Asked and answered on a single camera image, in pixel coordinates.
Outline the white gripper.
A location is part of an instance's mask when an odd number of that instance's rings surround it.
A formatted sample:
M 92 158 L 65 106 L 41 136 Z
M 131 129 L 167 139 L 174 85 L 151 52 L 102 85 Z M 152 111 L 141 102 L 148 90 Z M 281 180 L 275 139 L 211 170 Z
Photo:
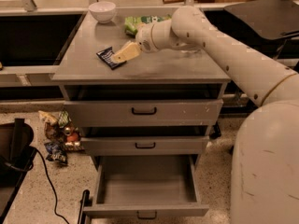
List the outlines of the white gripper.
M 156 48 L 152 40 L 153 24 L 143 24 L 138 27 L 135 41 L 127 41 L 120 50 L 112 56 L 112 60 L 116 62 L 126 62 L 140 55 L 143 52 L 152 53 Z

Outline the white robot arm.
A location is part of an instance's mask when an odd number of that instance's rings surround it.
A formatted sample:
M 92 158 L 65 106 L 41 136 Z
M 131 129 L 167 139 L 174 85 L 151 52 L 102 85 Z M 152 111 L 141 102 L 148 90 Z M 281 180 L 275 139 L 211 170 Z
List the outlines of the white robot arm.
M 299 224 L 299 74 L 219 31 L 199 9 L 179 7 L 142 24 L 113 61 L 142 52 L 203 49 L 256 104 L 236 135 L 231 224 Z

